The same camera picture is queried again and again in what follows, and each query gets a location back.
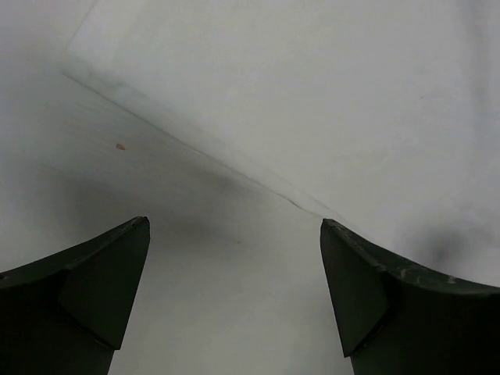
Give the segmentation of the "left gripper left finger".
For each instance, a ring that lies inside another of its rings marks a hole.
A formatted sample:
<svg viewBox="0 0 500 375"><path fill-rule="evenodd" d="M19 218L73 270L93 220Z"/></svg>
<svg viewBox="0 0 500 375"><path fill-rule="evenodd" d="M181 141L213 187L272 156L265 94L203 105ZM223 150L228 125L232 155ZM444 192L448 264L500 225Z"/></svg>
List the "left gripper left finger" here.
<svg viewBox="0 0 500 375"><path fill-rule="evenodd" d="M150 244L133 218L1 274L3 374L107 374L120 350Z"/></svg>

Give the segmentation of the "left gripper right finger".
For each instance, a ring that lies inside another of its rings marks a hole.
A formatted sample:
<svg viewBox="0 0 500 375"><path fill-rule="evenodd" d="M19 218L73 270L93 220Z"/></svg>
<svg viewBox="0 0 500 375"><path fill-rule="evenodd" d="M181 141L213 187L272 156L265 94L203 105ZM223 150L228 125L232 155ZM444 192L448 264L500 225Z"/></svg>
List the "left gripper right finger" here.
<svg viewBox="0 0 500 375"><path fill-rule="evenodd" d="M320 249L354 373L498 373L497 287L429 269L331 219Z"/></svg>

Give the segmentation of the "plain white t shirt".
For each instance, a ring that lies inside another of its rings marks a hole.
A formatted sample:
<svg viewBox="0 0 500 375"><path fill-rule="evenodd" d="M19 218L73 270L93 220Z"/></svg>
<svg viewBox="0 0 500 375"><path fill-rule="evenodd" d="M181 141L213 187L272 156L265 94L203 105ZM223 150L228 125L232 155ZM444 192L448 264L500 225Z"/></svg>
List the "plain white t shirt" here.
<svg viewBox="0 0 500 375"><path fill-rule="evenodd" d="M498 285L498 2L96 1L66 53L303 209Z"/></svg>

